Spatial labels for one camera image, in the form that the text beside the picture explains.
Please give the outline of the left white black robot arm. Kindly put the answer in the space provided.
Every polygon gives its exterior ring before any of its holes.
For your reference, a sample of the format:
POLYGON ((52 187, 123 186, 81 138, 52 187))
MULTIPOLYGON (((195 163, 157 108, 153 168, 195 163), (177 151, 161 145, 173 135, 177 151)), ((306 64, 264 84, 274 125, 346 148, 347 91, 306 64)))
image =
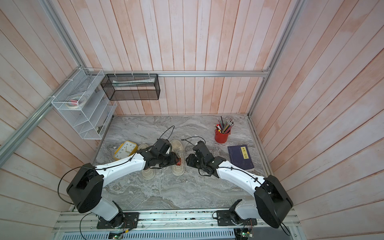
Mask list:
POLYGON ((113 163, 98 166, 84 164, 78 167, 79 171, 67 187, 67 194, 79 213, 93 213, 112 228, 118 228, 125 222, 125 214, 117 203, 103 199, 103 188, 134 172, 155 166, 162 169, 181 165, 182 157, 173 151, 171 142, 160 138, 154 145, 113 163))

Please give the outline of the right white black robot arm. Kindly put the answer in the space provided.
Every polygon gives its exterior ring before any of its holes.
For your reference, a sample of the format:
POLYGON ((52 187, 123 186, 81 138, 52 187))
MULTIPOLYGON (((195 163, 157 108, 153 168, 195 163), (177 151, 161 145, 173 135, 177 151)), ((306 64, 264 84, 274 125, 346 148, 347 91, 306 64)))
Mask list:
POLYGON ((217 211, 216 219, 220 226, 245 225, 256 219, 262 219, 275 229, 284 225, 283 221, 294 204, 276 177, 257 176, 220 156, 214 157, 203 141, 199 141, 193 151, 186 158, 189 167, 205 172, 205 177, 226 180, 254 198, 253 201, 239 199, 228 210, 217 211))

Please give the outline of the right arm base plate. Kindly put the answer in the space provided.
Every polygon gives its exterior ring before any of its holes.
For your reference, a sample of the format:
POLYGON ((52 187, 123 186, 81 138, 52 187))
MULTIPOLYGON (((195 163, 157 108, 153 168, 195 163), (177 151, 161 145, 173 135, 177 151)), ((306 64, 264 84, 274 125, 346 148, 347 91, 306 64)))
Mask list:
POLYGON ((213 213, 218 226, 256 226, 257 219, 241 219, 234 211, 219 210, 213 213))

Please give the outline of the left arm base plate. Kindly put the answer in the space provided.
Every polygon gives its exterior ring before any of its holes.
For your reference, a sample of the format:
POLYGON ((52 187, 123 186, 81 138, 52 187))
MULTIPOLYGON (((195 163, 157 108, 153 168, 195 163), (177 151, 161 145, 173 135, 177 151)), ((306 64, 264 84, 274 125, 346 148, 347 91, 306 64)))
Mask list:
POLYGON ((138 225, 139 216, 139 212, 124 212, 117 214, 110 221, 99 217, 97 229, 135 229, 138 225))

